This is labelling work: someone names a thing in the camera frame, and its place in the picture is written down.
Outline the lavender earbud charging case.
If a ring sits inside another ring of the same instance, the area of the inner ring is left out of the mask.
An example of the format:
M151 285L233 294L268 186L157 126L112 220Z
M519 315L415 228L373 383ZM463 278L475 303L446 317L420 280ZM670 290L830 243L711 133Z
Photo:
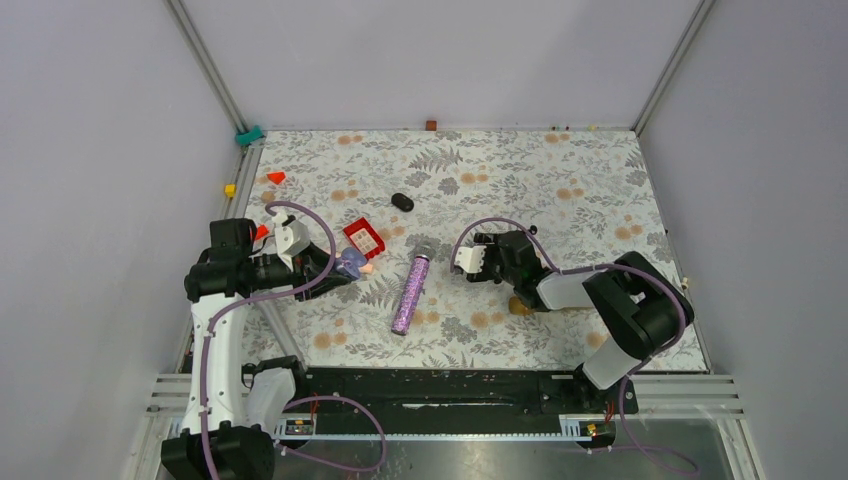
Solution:
M359 250L347 247L337 253L334 270L352 280L359 280L363 275L363 268L367 265L367 258Z

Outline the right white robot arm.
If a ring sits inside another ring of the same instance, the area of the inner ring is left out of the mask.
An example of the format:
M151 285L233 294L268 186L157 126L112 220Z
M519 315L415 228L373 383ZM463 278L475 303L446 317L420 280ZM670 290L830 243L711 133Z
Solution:
M577 369L575 402L597 412L613 398L613 387L676 343L694 320L694 310L642 254L631 251L611 264L562 270L551 264L535 237L521 230L477 233L456 247L454 269L469 282L506 283L532 312L592 308L609 339Z

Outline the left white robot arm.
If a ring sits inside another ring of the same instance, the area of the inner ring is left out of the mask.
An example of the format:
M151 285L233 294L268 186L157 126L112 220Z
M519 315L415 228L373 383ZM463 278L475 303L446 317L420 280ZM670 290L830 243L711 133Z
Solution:
M367 263L352 249L317 247L292 216L277 232L282 253L261 254L252 220L211 222L210 246L184 279L195 346L191 386L179 433L161 445L162 465L176 479L272 478L278 416L304 407L311 387L297 355L260 363L251 387L244 386L246 302L284 287L310 300L360 279Z

